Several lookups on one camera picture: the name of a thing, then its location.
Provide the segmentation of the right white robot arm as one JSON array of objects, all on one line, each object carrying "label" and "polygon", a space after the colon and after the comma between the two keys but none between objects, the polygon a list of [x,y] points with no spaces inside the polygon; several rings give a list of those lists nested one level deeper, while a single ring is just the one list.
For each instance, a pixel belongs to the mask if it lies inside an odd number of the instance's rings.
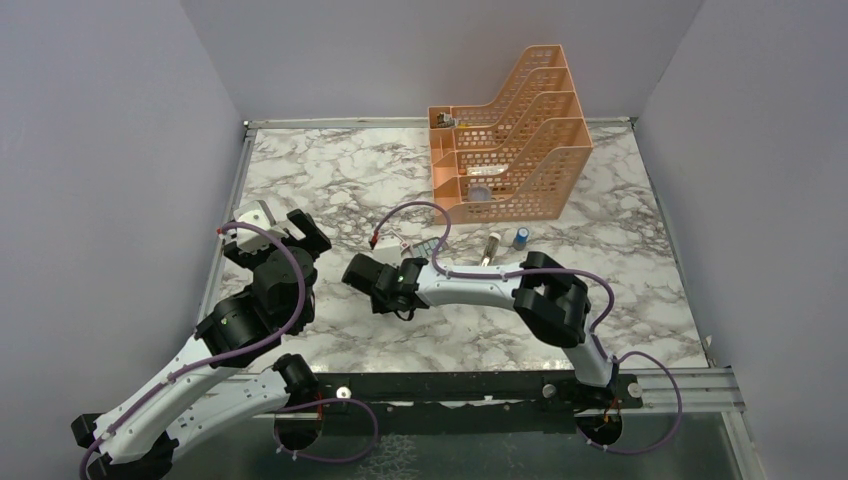
[{"label": "right white robot arm", "polygon": [[617,367],[587,320],[587,280],[607,292],[608,304],[598,316],[602,320],[614,305],[609,283],[592,272],[565,268],[542,252],[501,266],[442,266],[434,258],[408,258],[393,266],[357,254],[342,276],[344,284],[369,297],[375,314],[409,320],[419,309],[454,304],[517,314],[536,339],[564,352],[579,398],[600,407],[616,395]]}]

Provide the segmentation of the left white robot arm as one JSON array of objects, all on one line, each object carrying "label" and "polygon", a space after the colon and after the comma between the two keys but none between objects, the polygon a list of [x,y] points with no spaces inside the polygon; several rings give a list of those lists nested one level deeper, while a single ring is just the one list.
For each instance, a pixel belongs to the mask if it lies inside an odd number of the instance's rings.
[{"label": "left white robot arm", "polygon": [[277,226],[263,203],[236,212],[220,229],[224,255],[252,274],[240,292],[219,301],[178,354],[112,410],[82,414],[71,425],[85,453],[82,479],[161,479],[209,436],[255,414],[298,411],[318,397],[318,380],[299,354],[284,354],[257,379],[221,388],[257,358],[315,318],[315,261],[331,248],[312,216]]}]

